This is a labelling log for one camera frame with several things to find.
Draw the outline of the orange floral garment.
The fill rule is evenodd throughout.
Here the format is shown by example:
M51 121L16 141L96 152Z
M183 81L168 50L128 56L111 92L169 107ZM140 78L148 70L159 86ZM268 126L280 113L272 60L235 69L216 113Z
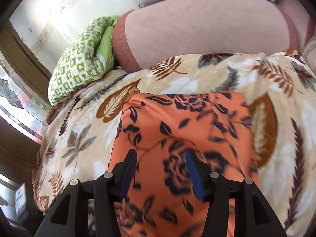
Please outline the orange floral garment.
M242 94L139 93L122 108L109 169L137 152L127 196L115 204L122 236L201 236L208 204L186 167L192 150L227 179L259 180L251 116Z

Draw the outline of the leaf pattern blanket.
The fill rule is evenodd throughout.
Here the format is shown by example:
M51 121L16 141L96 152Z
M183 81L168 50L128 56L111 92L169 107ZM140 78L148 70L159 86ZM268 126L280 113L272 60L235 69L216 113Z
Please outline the leaf pattern blanket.
M297 53L182 55L135 73L112 70L48 118L33 170L36 205L47 211L72 179L110 171L124 104L139 93L242 94L251 116L259 180L287 236L315 216L315 74Z

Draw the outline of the stained glass door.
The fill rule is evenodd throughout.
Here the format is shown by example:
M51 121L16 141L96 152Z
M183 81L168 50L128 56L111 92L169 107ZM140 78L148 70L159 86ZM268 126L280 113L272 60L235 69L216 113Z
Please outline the stained glass door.
M31 207L32 169L50 109L51 73L25 45L10 21L1 25L1 190L9 194L4 211L13 221L13 192L26 188Z

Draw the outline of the green checkered folded quilt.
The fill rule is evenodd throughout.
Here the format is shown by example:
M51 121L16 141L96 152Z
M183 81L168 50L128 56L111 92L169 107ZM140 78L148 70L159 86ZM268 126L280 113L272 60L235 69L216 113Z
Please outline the green checkered folded quilt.
M113 31L118 17L89 23L61 55L48 86L51 105L67 99L78 88L99 80L114 67Z

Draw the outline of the striped cushion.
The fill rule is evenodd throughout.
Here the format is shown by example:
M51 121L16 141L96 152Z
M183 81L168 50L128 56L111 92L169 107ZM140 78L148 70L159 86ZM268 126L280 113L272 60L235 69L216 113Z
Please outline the striped cushion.
M303 49L302 57L307 62L308 66L312 70L315 70L315 66L316 66L316 39L315 39L315 36L313 36L312 38L310 38L307 41L307 43Z

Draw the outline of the pink bolster pillow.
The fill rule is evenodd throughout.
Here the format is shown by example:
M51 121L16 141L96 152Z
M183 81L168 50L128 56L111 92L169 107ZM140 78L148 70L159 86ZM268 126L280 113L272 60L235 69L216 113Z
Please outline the pink bolster pillow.
M265 0L165 0L124 14L112 45L127 72L185 54L298 49L292 20Z

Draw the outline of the pink bed headboard pad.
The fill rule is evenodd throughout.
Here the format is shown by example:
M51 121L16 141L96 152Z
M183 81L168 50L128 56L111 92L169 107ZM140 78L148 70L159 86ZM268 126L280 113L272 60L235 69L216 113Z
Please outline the pink bed headboard pad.
M277 0L297 31L298 48L302 52L315 32L315 24L299 0Z

